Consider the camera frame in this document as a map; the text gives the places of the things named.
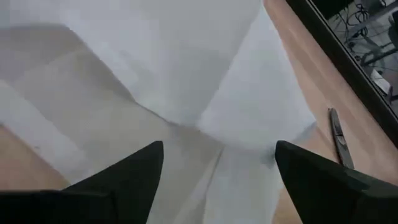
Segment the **scissors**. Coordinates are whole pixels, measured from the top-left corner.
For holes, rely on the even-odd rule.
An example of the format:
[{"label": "scissors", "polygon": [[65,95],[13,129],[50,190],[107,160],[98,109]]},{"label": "scissors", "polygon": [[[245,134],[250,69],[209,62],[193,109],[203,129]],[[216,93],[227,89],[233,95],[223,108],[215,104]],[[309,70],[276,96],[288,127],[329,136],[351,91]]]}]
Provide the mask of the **scissors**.
[{"label": "scissors", "polygon": [[343,130],[341,129],[340,121],[337,116],[337,111],[334,108],[329,108],[328,111],[331,133],[333,135],[333,141],[335,142],[340,163],[347,168],[354,169],[354,162],[349,153],[347,142],[344,138]]}]

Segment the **cable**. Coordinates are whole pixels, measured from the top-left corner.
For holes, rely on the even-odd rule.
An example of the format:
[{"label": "cable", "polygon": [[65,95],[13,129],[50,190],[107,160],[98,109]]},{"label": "cable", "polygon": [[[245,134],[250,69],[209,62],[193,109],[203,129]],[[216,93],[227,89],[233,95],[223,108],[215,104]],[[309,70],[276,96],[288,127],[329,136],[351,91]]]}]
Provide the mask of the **cable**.
[{"label": "cable", "polygon": [[343,16],[341,16],[340,12],[338,13],[338,15],[339,15],[340,19],[344,22],[344,25],[346,26],[346,30],[344,31],[344,33],[345,33],[345,37],[346,37],[346,41],[345,41],[345,42],[347,42],[348,24],[347,24],[347,22],[343,19]]},{"label": "cable", "polygon": [[[353,15],[359,23],[366,21],[369,18],[368,11],[363,7],[361,3],[355,4],[358,11],[356,11]],[[368,34],[368,28],[364,27],[360,31],[358,31],[355,35],[366,36]]]},{"label": "cable", "polygon": [[346,43],[348,39],[348,14],[349,14],[349,4],[347,5],[347,14],[346,14]]},{"label": "cable", "polygon": [[337,29],[337,27],[341,24],[341,22],[342,22],[341,19],[337,22],[337,25],[336,25],[335,28],[333,29],[334,32],[337,32],[336,29]]},{"label": "cable", "polygon": [[[374,35],[370,35],[368,38],[377,37],[378,35],[383,34],[383,33],[387,32],[388,30],[389,30],[389,29],[385,29],[385,30],[383,30],[383,31],[380,32],[380,33],[377,33],[377,34],[374,34]],[[362,40],[362,39],[364,39],[364,37],[355,38],[355,40]]]}]

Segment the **white cloth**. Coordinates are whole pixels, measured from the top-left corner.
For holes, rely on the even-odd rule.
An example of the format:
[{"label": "white cloth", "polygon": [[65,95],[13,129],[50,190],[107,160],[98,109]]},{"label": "white cloth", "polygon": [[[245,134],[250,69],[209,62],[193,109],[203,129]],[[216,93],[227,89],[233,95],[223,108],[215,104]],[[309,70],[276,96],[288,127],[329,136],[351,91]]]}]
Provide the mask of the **white cloth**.
[{"label": "white cloth", "polygon": [[[168,148],[178,150],[170,150],[170,154],[166,150],[167,162],[149,223],[191,223],[201,216],[202,204],[205,223],[271,222],[281,186],[272,159],[273,146],[279,139],[299,138],[314,118],[260,1],[12,0],[0,4],[3,29],[36,23],[68,27],[140,105],[167,121],[196,127],[227,146],[208,189],[217,153],[204,153],[206,145],[195,148],[184,144],[183,133],[168,133],[166,124],[166,131],[160,136],[167,133],[164,139],[170,139]],[[34,72],[41,81],[25,75],[11,85],[62,133],[67,133],[77,147],[88,151],[94,170],[126,156],[109,154],[111,158],[107,159],[104,152],[94,151],[93,147],[132,144],[124,135],[130,130],[128,111],[131,119],[142,121],[142,126],[148,125],[143,121],[150,118],[145,115],[134,119],[137,114],[133,109],[125,109],[125,105],[116,103],[116,97],[97,90],[96,83],[88,84],[82,77],[64,80],[65,75],[52,80],[52,74],[62,70],[46,71],[47,76],[46,72]],[[38,90],[43,84],[48,86]],[[86,90],[85,85],[93,91]],[[66,94],[64,100],[68,103],[59,102],[51,94],[58,94],[59,98]],[[74,106],[82,109],[78,116],[68,113],[67,120],[63,113]],[[123,122],[117,121],[120,113]],[[99,131],[115,123],[126,128],[118,134]],[[114,139],[101,139],[107,135]],[[194,142],[202,138],[198,133],[192,136]],[[188,158],[185,146],[189,146]],[[202,152],[195,151],[210,156],[201,161]],[[197,167],[192,161],[201,165]],[[185,174],[185,178],[195,175],[185,180],[178,179],[177,173]]]}]

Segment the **wooden table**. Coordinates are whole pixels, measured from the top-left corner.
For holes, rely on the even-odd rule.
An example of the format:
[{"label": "wooden table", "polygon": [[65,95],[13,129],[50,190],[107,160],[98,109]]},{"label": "wooden table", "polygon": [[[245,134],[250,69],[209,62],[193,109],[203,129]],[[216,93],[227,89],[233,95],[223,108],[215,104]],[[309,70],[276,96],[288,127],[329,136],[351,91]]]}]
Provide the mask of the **wooden table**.
[{"label": "wooden table", "polygon": [[69,183],[0,124],[0,190],[63,189]]},{"label": "wooden table", "polygon": [[[284,43],[317,129],[300,146],[337,161],[328,108],[336,108],[355,169],[398,185],[398,150],[345,82],[285,0],[264,0]],[[274,223],[301,223],[284,189]]]}]

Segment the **white fabric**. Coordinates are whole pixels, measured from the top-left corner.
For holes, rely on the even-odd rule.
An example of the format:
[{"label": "white fabric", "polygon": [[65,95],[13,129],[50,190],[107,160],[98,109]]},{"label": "white fabric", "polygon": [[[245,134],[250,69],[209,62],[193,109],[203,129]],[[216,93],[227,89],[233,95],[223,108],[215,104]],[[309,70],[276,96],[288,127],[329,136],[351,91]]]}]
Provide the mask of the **white fabric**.
[{"label": "white fabric", "polygon": [[163,139],[165,165],[149,223],[271,222],[281,186],[273,146],[299,138],[314,118],[260,1],[10,0],[0,6],[3,29],[68,27],[140,105],[226,145],[214,169],[223,146],[120,99],[113,92],[118,87],[96,77],[103,71],[97,62],[82,66],[91,63],[82,47],[8,77],[84,151],[91,165],[82,171],[97,172],[132,146]]}]

